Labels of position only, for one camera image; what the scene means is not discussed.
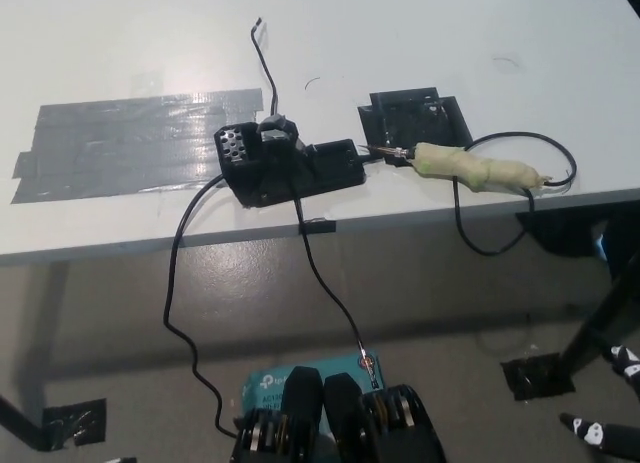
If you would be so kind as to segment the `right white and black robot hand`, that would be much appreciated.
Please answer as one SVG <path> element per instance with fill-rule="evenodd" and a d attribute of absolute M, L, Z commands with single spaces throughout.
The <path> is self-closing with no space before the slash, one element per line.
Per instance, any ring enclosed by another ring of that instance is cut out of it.
<path fill-rule="evenodd" d="M 604 351 L 604 358 L 639 396 L 639 357 L 624 345 L 614 345 Z M 638 427 L 589 421 L 569 413 L 560 414 L 559 420 L 578 439 L 601 453 L 639 461 Z"/>

